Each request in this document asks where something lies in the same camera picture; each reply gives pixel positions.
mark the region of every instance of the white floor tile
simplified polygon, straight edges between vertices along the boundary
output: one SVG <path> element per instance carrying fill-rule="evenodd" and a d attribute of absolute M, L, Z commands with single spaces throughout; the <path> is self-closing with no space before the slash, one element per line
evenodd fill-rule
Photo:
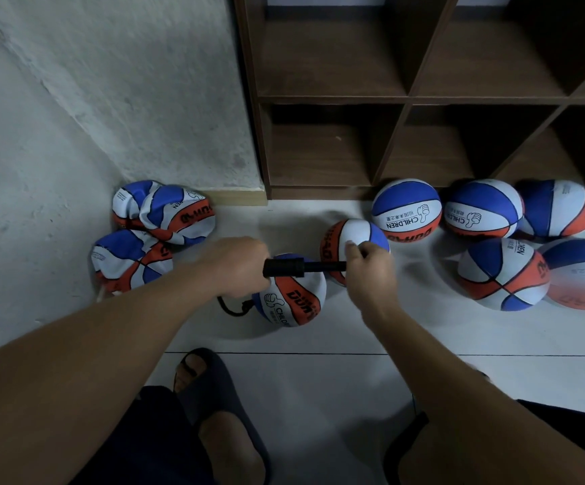
<path fill-rule="evenodd" d="M 370 203 L 271 201 L 264 207 L 219 207 L 211 236 L 251 235 L 273 254 L 317 258 L 327 228 L 348 217 L 366 217 Z M 196 258 L 201 246 L 180 256 Z M 543 301 L 519 313 L 495 312 L 465 297 L 453 273 L 466 242 L 439 229 L 416 244 L 393 244 L 404 308 L 457 354 L 585 355 L 585 312 Z M 244 318 L 224 314 L 216 301 L 203 307 L 170 345 L 220 352 L 383 354 L 345 289 L 329 282 L 322 313 L 301 328 L 275 329 L 253 310 Z"/>
<path fill-rule="evenodd" d="M 585 357 L 465 356 L 512 398 L 585 412 Z"/>
<path fill-rule="evenodd" d="M 388 356 L 222 354 L 272 456 L 277 484 L 384 484 L 386 447 L 414 417 Z M 183 354 L 148 384 L 171 387 Z"/>

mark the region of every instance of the black slipper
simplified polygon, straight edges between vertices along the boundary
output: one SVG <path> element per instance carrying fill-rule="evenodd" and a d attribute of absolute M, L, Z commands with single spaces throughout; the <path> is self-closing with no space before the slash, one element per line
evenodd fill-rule
<path fill-rule="evenodd" d="M 213 350 L 204 348 L 194 349 L 189 354 L 195 354 L 205 361 L 207 369 L 202 375 L 187 385 L 187 388 L 177 394 L 187 420 L 192 424 L 194 430 L 198 432 L 201 422 L 215 412 L 225 411 L 236 415 L 245 426 L 256 452 L 264 460 L 264 484 L 270 483 L 270 456 L 250 418 L 245 413 L 245 410 L 243 410 L 241 400 L 234 389 L 232 377 L 223 359 Z M 192 374 L 193 370 L 184 362 L 189 354 L 183 358 L 181 364 Z"/>
<path fill-rule="evenodd" d="M 429 424 L 429 419 L 426 413 L 418 414 L 410 426 L 401 432 L 401 435 L 387 449 L 382 460 L 382 469 L 389 485 L 401 485 L 401 480 L 398 478 L 398 464 L 427 424 Z"/>

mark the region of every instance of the concrete wall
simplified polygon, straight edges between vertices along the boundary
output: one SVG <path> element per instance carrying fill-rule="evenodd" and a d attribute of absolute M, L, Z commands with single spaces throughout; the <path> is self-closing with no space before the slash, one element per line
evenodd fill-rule
<path fill-rule="evenodd" d="M 0 345 L 90 304 L 119 171 L 0 44 Z"/>
<path fill-rule="evenodd" d="M 130 180 L 263 189 L 228 0 L 0 0 L 0 39 Z"/>

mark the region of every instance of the basketball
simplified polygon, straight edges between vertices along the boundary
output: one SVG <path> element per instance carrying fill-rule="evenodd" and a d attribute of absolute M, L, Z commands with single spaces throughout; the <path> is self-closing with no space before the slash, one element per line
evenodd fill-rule
<path fill-rule="evenodd" d="M 445 204 L 445 221 L 465 236 L 512 235 L 524 215 L 519 193 L 506 182 L 473 180 L 452 194 Z"/>
<path fill-rule="evenodd" d="M 549 241 L 585 230 L 585 187 L 570 180 L 528 180 L 517 187 L 524 200 L 518 230 Z"/>
<path fill-rule="evenodd" d="M 301 255 L 284 253 L 275 259 L 297 257 Z M 252 300 L 257 311 L 274 325 L 306 325 L 319 315 L 326 300 L 326 278 L 321 272 L 306 273 L 304 277 L 271 277 L 270 287 L 253 294 Z"/>
<path fill-rule="evenodd" d="M 109 293 L 143 286 L 174 268 L 165 244 L 145 233 L 121 229 L 100 238 L 91 251 L 95 274 Z"/>
<path fill-rule="evenodd" d="M 356 245 L 362 242 L 373 242 L 389 250 L 389 242 L 376 225 L 364 219 L 345 219 L 331 226 L 321 240 L 322 262 L 345 261 L 344 246 L 349 240 Z M 329 272 L 329 274 L 337 284 L 346 286 L 346 272 Z"/>
<path fill-rule="evenodd" d="M 459 283 L 478 303 L 516 312 L 538 303 L 548 291 L 550 273 L 543 257 L 514 239 L 490 238 L 476 243 L 458 263 Z"/>
<path fill-rule="evenodd" d="M 191 246 L 204 241 L 216 226 L 209 200 L 181 186 L 160 186 L 140 207 L 140 221 L 163 242 Z"/>
<path fill-rule="evenodd" d="M 550 267 L 548 297 L 553 301 L 585 310 L 585 238 L 563 238 L 539 248 Z"/>
<path fill-rule="evenodd" d="M 141 180 L 121 187 L 113 196 L 113 221 L 120 228 L 144 229 L 140 221 L 140 207 L 144 199 L 162 184 Z"/>
<path fill-rule="evenodd" d="M 394 180 L 373 199 L 373 223 L 394 242 L 428 236 L 439 225 L 442 205 L 436 189 L 418 179 Z"/>

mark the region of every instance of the brown cubby shelf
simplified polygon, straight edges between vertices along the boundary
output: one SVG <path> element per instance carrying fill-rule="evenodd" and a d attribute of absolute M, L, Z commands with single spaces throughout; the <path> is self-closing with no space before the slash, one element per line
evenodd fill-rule
<path fill-rule="evenodd" d="M 585 184 L 585 0 L 234 0 L 270 198 L 367 199 L 392 179 Z"/>

